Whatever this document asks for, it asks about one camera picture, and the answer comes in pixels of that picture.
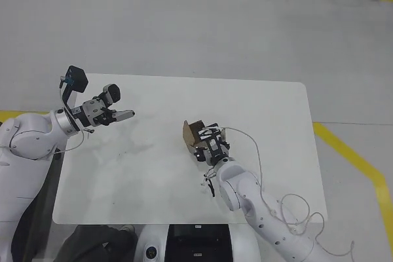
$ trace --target concrete floor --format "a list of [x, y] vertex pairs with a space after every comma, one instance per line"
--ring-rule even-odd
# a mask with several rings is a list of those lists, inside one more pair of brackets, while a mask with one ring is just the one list
[[[0, 0], [0, 109], [58, 108], [59, 76], [71, 64], [88, 73], [302, 82], [312, 120], [378, 168], [393, 200], [393, 3]], [[355, 240], [357, 262], [391, 261], [371, 182], [316, 144], [329, 214], [323, 245], [344, 252]], [[72, 230], [53, 226], [45, 258]], [[266, 261], [281, 261], [259, 245]]]

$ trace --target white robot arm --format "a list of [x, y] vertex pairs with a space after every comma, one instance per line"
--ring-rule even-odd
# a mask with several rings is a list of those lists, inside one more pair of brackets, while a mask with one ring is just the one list
[[264, 193], [262, 199], [260, 182], [253, 173], [229, 157], [230, 145], [217, 124], [205, 127], [202, 121], [198, 121], [190, 124], [189, 129], [193, 141], [199, 145], [194, 152], [189, 148], [190, 151], [198, 161], [213, 166], [220, 195], [231, 211], [241, 209], [254, 231], [287, 262], [331, 261], [330, 255], [315, 240], [300, 234], [301, 225], [284, 205], [281, 212], [277, 198]]
[[82, 69], [70, 66], [60, 88], [67, 83], [65, 109], [47, 115], [26, 113], [8, 119], [0, 126], [0, 262], [11, 262], [10, 245], [18, 222], [36, 197], [47, 176], [57, 145], [83, 130], [77, 126], [108, 125], [133, 117], [131, 110], [115, 111], [108, 107], [120, 100], [115, 84], [80, 107], [68, 108], [71, 91], [84, 92], [88, 83]]

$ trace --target dark cloth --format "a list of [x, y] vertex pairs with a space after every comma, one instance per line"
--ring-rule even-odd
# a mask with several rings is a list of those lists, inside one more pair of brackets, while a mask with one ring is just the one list
[[79, 225], [65, 240], [54, 262], [127, 261], [125, 259], [131, 256], [136, 241], [135, 233], [107, 225]]

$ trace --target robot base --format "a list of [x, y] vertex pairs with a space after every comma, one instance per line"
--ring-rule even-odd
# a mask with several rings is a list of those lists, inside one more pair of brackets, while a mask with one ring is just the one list
[[247, 224], [146, 225], [134, 262], [261, 262], [253, 229]]

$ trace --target white table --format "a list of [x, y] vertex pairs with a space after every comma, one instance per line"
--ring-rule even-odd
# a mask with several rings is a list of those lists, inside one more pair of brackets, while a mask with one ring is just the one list
[[[183, 121], [217, 122], [247, 131], [258, 142], [265, 190], [304, 196], [327, 218], [316, 144], [301, 83], [88, 74], [76, 105], [109, 83], [121, 89], [112, 107], [133, 109], [127, 121], [99, 126], [64, 157], [53, 219], [61, 224], [245, 223], [219, 194], [202, 187], [206, 164], [182, 138]], [[80, 142], [70, 138], [67, 148]], [[227, 132], [230, 155], [259, 173], [254, 144]], [[298, 217], [306, 208], [289, 198]]]

